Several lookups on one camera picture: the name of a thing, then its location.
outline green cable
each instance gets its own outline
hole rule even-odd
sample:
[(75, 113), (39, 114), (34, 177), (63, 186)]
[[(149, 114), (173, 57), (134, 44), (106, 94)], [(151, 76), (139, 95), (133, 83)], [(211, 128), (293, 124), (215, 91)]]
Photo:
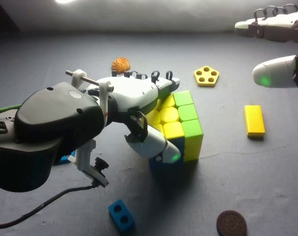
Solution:
[(22, 104), (18, 104), (18, 105), (15, 105), (15, 106), (0, 108), (0, 113), (6, 112), (6, 111), (9, 111), (9, 110), (13, 110), (13, 109), (19, 109), (21, 107), (21, 105)]

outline yellow block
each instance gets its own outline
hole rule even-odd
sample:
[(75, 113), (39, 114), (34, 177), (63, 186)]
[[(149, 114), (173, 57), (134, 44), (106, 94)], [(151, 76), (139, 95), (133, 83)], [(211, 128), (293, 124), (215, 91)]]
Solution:
[(265, 134), (261, 106), (247, 105), (244, 107), (246, 134), (248, 137), (262, 137)]
[(175, 107), (175, 101), (172, 93), (161, 102), (160, 109), (167, 108), (167, 107)]
[(163, 125), (164, 136), (169, 139), (184, 137), (182, 124), (178, 121)]
[(164, 135), (162, 124), (155, 124), (155, 125), (153, 125), (153, 127), (156, 128), (157, 130), (159, 130)]
[(219, 77), (219, 71), (216, 71), (206, 65), (198, 70), (195, 70), (194, 75), (198, 86), (213, 87)]
[(155, 106), (155, 110), (160, 110), (160, 106), (161, 106), (161, 99), (158, 99), (157, 101), (157, 105)]
[(161, 122), (160, 114), (157, 110), (152, 110), (146, 115), (146, 117), (149, 125), (155, 125)]
[(174, 107), (163, 108), (160, 111), (160, 118), (162, 124), (179, 121), (178, 110)]

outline green square tile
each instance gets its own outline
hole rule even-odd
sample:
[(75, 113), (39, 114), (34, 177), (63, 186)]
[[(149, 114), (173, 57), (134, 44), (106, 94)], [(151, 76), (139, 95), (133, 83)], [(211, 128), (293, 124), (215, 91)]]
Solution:
[(194, 104), (180, 106), (178, 108), (180, 122), (198, 119)]
[(185, 138), (191, 138), (196, 136), (203, 136), (203, 130), (198, 119), (184, 121), (182, 123)]
[(173, 97), (176, 107), (193, 104), (192, 96), (190, 95), (190, 91), (188, 90), (182, 92), (174, 92)]

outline rubik's cube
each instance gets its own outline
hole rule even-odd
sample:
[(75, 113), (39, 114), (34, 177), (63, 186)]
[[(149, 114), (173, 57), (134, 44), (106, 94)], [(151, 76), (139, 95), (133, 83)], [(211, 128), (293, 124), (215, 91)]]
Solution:
[[(171, 93), (146, 115), (148, 124), (159, 130), (181, 153), (174, 164), (199, 159), (204, 133), (190, 91)], [(152, 169), (174, 164), (150, 159)]]

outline dark brown cookie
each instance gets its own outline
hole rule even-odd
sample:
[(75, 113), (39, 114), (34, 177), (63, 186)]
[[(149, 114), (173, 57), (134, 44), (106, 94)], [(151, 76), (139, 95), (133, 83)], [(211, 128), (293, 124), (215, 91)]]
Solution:
[(246, 221), (240, 213), (226, 210), (217, 218), (217, 231), (221, 236), (246, 236)]

